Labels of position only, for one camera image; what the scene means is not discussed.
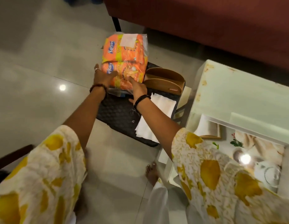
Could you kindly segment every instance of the black beaded bracelet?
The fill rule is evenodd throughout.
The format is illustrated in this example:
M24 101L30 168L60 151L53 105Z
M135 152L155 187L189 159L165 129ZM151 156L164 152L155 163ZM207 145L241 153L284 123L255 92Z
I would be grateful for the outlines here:
M140 96L140 97L136 100L135 105L133 105L133 109L134 109L136 112L139 113L139 111L136 109L138 103L139 103L140 101L142 101L143 99L145 99L145 98L150 98L150 99L151 99L151 96L145 94L145 95Z
M92 91L92 89L96 86L99 86L99 87L103 87L104 90L105 90L105 97L102 101L104 101L106 98L107 98L107 87L104 85L104 84L94 84L92 85L92 87L90 87L90 92Z

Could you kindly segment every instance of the foot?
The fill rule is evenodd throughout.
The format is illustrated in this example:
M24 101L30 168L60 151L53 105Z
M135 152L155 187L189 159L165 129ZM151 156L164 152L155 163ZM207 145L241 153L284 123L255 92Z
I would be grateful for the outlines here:
M158 171L157 171L157 164L155 162L153 162L152 165L147 165L145 176L148 179L148 181L153 186L155 186L155 184L159 178Z

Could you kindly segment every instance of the red sofa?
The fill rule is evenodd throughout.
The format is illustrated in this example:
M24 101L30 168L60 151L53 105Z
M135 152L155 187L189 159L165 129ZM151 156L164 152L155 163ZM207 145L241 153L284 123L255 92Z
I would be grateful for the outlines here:
M104 0L113 17L289 69L289 0Z

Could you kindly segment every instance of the hand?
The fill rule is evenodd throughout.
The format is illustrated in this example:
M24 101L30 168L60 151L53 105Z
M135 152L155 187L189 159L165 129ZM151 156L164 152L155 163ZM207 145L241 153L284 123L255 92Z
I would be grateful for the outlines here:
M129 76L128 80L129 82L131 82L133 86L133 98L134 98L129 99L129 101L133 103L133 105L135 105L135 102L140 96L147 94L147 88L145 84L136 82L131 76Z
M103 84L107 88L109 88L109 85L114 77L118 75L117 71L111 72L111 74L105 74L103 71L100 69L97 69L95 71L95 76L94 76L94 83L93 84Z

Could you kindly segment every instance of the grey floor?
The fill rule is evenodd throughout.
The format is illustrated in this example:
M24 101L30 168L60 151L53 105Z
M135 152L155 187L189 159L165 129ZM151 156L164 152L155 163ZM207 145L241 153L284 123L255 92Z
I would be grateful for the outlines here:
M289 86L289 72L193 41L120 21L125 33L147 33L149 61L184 76L211 59ZM114 32L104 4L80 0L0 0L0 157L40 143L87 96L102 45ZM79 223L142 223L151 186L144 176L157 148L96 120L87 144L88 212ZM186 200L169 190L171 223L184 223Z

